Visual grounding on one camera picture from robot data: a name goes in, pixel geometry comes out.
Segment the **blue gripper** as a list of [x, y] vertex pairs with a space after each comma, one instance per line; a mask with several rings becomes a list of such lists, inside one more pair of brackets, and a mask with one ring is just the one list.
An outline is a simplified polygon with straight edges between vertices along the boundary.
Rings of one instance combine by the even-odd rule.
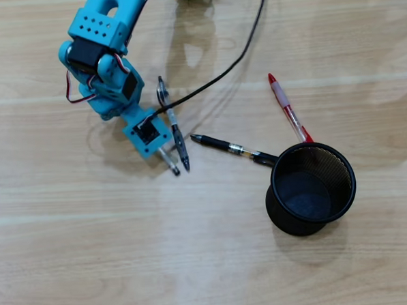
[[92, 109], [108, 121], [122, 116], [135, 121], [144, 113], [140, 107], [140, 97], [144, 81], [124, 58], [117, 54], [104, 55], [100, 58], [97, 73], [93, 76], [81, 74], [84, 83], [78, 90], [88, 100]]

